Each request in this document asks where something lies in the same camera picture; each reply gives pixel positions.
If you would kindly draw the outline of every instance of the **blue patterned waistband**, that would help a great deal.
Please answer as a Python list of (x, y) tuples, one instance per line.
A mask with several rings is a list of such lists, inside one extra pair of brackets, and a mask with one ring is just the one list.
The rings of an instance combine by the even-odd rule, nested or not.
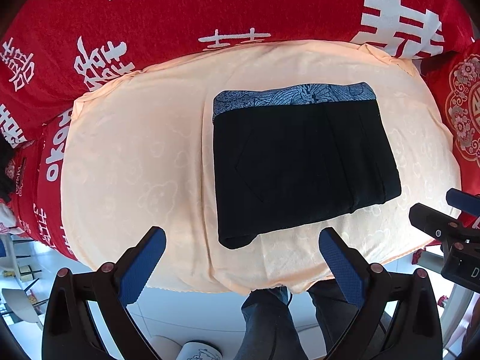
[(376, 99), (374, 91), (365, 82), (352, 85), (301, 84), (268, 91), (223, 91), (214, 98), (213, 120), (224, 112), (240, 108)]

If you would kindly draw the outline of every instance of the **cream fabric cover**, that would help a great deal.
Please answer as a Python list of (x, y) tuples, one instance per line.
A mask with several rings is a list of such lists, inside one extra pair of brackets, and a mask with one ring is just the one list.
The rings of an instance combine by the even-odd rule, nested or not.
[[(223, 90), (361, 81), (377, 95), (402, 195), (260, 235), (242, 249), (222, 247), (213, 98)], [(302, 292), (329, 275), (318, 250), (321, 229), (333, 226), (368, 261), (387, 263), (431, 241), (410, 226), (411, 205), (458, 214), (445, 201), (451, 187), (460, 187), (452, 135), (410, 61), (348, 43), (242, 45), (151, 66), (77, 99), (62, 171), (62, 219), (73, 252), (93, 269), (116, 261), (150, 226), (164, 228), (167, 247), (151, 287), (248, 294), (284, 284)]]

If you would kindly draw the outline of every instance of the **dark pants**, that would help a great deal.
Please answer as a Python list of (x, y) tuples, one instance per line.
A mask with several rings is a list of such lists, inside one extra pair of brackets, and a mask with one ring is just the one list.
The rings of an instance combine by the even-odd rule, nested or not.
[[(357, 307), (348, 304), (335, 280), (320, 281), (308, 290), (315, 305), (327, 352), (346, 330)], [(234, 360), (308, 360), (300, 345), (285, 296), (278, 289), (257, 290), (242, 306), (245, 337)], [(364, 355), (380, 352), (389, 317), (384, 314)]]

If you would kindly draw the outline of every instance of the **red fabric bag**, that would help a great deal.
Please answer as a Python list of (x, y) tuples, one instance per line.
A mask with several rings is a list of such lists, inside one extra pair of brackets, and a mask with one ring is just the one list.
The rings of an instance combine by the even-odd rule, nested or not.
[(454, 136), (462, 191), (480, 194), (480, 41), (425, 76), (443, 123)]
[(31, 238), (75, 259), (62, 225), (60, 179), (71, 109), (44, 127), (42, 137), (16, 150), (7, 174), (16, 192), (9, 207)]
[(202, 50), (320, 39), (414, 58), (471, 36), (457, 0), (28, 0), (0, 40), (0, 126), (37, 139), (84, 92)]

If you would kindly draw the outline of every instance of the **tile floor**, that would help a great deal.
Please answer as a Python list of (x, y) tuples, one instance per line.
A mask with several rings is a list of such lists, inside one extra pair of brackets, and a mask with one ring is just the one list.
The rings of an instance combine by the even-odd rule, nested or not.
[[(55, 275), (60, 268), (69, 267), (74, 273), (89, 271), (81, 263), (67, 259), (55, 250), (37, 242), (20, 244), (16, 248), (18, 248), (18, 254), (32, 255), (23, 263), (30, 264), (33, 269), (42, 269), (39, 276), (41, 279), (33, 287), (38, 299), (46, 299), (50, 295)], [(402, 273), (413, 273), (416, 269), (411, 265), (411, 255), (387, 264), (386, 268), (389, 271)], [(434, 273), (430, 273), (430, 278), (437, 298), (450, 294), (451, 283)], [(232, 360), (240, 347), (245, 331), (240, 311), (244, 299), (243, 296), (235, 293), (178, 293), (159, 288), (145, 288), (138, 301), (128, 306), (128, 310), (147, 339), (160, 335), (180, 345), (191, 340), (209, 341), (220, 348), (224, 354), (224, 360)], [(122, 358), (97, 304), (93, 303), (91, 307), (100, 335), (110, 354), (117, 359)], [(387, 307), (389, 313), (394, 309), (394, 304), (389, 304)], [(318, 329), (315, 309), (309, 295), (307, 293), (294, 295), (290, 310), (297, 330), (302, 332), (302, 344), (309, 347), (310, 358), (323, 356), (325, 344), (320, 337), (320, 332), (307, 331), (313, 327)]]

